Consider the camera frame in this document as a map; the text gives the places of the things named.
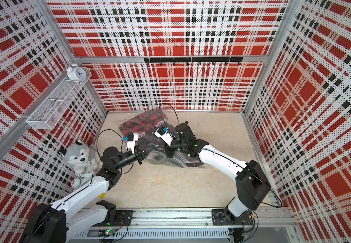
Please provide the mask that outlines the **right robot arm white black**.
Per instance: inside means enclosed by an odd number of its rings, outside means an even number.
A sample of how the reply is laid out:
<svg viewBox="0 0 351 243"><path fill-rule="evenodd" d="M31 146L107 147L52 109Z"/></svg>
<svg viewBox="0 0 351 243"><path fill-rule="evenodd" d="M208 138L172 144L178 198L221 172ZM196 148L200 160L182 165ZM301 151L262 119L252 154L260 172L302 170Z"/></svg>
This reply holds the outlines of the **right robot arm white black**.
<svg viewBox="0 0 351 243"><path fill-rule="evenodd" d="M237 195L226 206L229 216L237 218L260 206L271 186L258 162L237 160L220 152L207 141L197 139L187 121L177 125L175 130L172 133L169 128L161 126L155 132L155 136L164 141L163 148L168 158L172 158L176 151L182 152L215 167L235 182Z"/></svg>

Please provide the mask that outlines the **red black plaid shirt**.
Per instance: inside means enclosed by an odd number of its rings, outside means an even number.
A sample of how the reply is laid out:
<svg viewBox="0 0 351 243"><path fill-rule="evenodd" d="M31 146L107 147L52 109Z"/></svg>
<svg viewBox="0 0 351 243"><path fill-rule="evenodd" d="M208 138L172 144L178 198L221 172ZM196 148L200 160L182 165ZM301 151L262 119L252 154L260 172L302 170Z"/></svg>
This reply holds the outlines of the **red black plaid shirt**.
<svg viewBox="0 0 351 243"><path fill-rule="evenodd" d="M140 113L119 126L123 135L137 133L140 137L155 132L167 121L167 116L159 109Z"/></svg>

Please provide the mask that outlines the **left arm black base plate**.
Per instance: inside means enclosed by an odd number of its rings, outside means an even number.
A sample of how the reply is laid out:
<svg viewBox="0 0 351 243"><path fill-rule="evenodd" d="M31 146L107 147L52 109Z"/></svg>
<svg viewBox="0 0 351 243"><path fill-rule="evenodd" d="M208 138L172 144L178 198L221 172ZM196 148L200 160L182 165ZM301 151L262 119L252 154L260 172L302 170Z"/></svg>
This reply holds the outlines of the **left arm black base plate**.
<svg viewBox="0 0 351 243"><path fill-rule="evenodd" d="M107 226L130 226L133 210L111 210L105 219Z"/></svg>

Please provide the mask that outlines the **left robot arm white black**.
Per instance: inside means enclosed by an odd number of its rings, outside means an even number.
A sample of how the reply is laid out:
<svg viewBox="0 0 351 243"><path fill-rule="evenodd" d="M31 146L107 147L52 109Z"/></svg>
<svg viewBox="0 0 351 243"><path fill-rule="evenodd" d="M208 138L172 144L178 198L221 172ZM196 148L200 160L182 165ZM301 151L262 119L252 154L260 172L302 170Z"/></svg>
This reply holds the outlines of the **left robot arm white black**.
<svg viewBox="0 0 351 243"><path fill-rule="evenodd" d="M84 212L81 209L117 184L122 175L120 169L141 163L154 148L153 144L136 146L134 151L125 153L115 147L107 148L101 156L102 168L87 184L50 205L36 206L19 241L66 243L95 224L113 220L115 205L105 200Z"/></svg>

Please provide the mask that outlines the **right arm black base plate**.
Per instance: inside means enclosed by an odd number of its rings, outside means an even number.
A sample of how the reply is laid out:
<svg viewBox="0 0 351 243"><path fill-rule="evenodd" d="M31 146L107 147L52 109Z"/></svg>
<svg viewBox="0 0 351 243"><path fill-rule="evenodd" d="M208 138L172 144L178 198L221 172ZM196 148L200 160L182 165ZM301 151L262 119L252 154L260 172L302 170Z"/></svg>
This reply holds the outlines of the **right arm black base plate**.
<svg viewBox="0 0 351 243"><path fill-rule="evenodd" d="M245 211L239 217L234 216L228 209L213 209L211 214L214 226L252 226L254 224L249 211Z"/></svg>

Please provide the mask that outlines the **clear plastic vacuum bag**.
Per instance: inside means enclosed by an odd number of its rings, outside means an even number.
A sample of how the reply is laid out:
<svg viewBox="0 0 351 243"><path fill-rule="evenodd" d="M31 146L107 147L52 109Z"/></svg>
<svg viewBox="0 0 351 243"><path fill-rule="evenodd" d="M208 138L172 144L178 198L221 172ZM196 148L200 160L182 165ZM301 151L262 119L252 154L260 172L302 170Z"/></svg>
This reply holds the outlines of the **clear plastic vacuum bag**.
<svg viewBox="0 0 351 243"><path fill-rule="evenodd" d="M158 138L162 138L166 142L166 144L168 144L168 145L170 145L170 142L172 140L174 140L175 138L178 138L177 131L175 130L175 127L168 122L168 119L164 123L164 125L160 126L154 132L154 134Z"/></svg>

